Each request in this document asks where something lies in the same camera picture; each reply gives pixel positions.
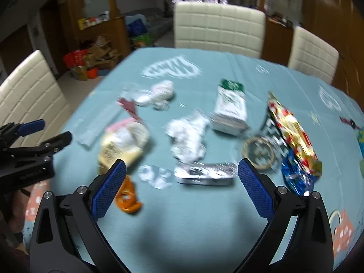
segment blue gripper pad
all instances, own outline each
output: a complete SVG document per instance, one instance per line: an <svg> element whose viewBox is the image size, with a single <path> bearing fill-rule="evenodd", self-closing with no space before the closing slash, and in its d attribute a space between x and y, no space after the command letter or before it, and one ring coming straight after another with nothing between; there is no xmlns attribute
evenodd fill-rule
<svg viewBox="0 0 364 273"><path fill-rule="evenodd" d="M116 196L121 184L126 176L126 166L124 161L120 161L114 169L106 174L108 177L93 196L91 202L91 217L96 222L103 218Z"/></svg>
<svg viewBox="0 0 364 273"><path fill-rule="evenodd" d="M27 135L43 130L45 126L46 123L44 120L39 119L20 125L17 133L20 137L26 137Z"/></svg>
<svg viewBox="0 0 364 273"><path fill-rule="evenodd" d="M259 215L269 222L274 214L272 197L246 161L239 162L238 174Z"/></svg>

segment screw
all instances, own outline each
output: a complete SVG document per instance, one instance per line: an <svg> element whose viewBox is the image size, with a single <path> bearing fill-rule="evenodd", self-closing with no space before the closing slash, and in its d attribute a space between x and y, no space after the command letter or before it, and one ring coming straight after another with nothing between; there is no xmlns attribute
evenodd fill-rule
<svg viewBox="0 0 364 273"><path fill-rule="evenodd" d="M283 186L279 186L278 187L278 192L281 194L286 194L287 193L287 188L283 187Z"/></svg>
<svg viewBox="0 0 364 273"><path fill-rule="evenodd" d="M48 199L52 196L52 193L50 191L47 191L44 193L44 198Z"/></svg>
<svg viewBox="0 0 364 273"><path fill-rule="evenodd" d="M316 192L316 191L314 191L314 192L312 192L312 196L314 197L314 198L316 198L316 199L319 199L321 196L320 196L320 193L319 192Z"/></svg>
<svg viewBox="0 0 364 273"><path fill-rule="evenodd" d="M78 194L83 194L86 191L87 191L87 187L85 187L85 186L78 187L78 189L77 189Z"/></svg>

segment crumpled paper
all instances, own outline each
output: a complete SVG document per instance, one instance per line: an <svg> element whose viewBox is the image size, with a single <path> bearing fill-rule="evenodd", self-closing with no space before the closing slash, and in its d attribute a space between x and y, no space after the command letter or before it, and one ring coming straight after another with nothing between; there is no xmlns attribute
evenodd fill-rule
<svg viewBox="0 0 364 273"><path fill-rule="evenodd" d="M174 139L171 151L181 162L197 161L205 155L202 140L208 123L199 109L187 117L169 121L166 133Z"/></svg>

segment tablecloth pattern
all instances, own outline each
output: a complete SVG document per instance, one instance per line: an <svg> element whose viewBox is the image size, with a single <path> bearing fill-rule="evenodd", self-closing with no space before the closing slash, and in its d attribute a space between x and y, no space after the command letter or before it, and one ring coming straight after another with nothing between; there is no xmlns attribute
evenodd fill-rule
<svg viewBox="0 0 364 273"><path fill-rule="evenodd" d="M195 108L210 115L221 78L244 85L247 123L252 129L258 130L261 126L268 91L272 91L306 131L317 157L323 162L323 176L314 189L321 193L328 215L334 210L345 210L354 226L348 249L337 251L336 267L359 238L364 217L363 177L359 169L362 155L357 132L339 117L353 119L363 126L364 115L354 100L320 79L263 60L197 49L135 51L106 76L66 124L64 130L74 133L74 137L72 144L54 157L56 176L51 182L52 190L57 195L74 192L78 186L90 184L98 174L97 156L102 134L91 149L76 141L75 132L85 116L92 113L97 116L115 102L123 82L134 82L141 89L148 89L163 79L172 80L175 97L167 111L156 111L151 106L137 107L151 135L143 158L128 170L136 184L138 198L144 203L142 210L129 215L113 203L97 223L132 272L232 272L267 223L259 217L239 179L228 187L173 182L170 188L158 190L141 181L136 171L143 164L174 169L176 159L170 151L170 137L165 134L166 123L190 115ZM127 113L121 110L114 121L126 117ZM232 161L235 143L235 137L208 128L206 155L202 161ZM269 177L277 186L284 185L280 170ZM295 221L293 217L273 261L282 257ZM75 240L81 256L92 263L81 240L78 237Z"/></svg>

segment chair backrest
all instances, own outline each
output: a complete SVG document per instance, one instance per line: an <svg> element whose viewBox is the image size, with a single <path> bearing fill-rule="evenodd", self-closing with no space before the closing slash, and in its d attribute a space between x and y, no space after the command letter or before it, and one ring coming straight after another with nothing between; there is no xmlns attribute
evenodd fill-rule
<svg viewBox="0 0 364 273"><path fill-rule="evenodd" d="M294 29L288 67L331 84L339 53L330 44L297 26Z"/></svg>
<svg viewBox="0 0 364 273"><path fill-rule="evenodd" d="M176 48L227 51L260 58L265 14L234 5L180 2L175 5Z"/></svg>
<svg viewBox="0 0 364 273"><path fill-rule="evenodd" d="M19 138L13 146L35 146L57 135L71 115L42 53L29 55L0 86L0 126L44 119L43 131Z"/></svg>

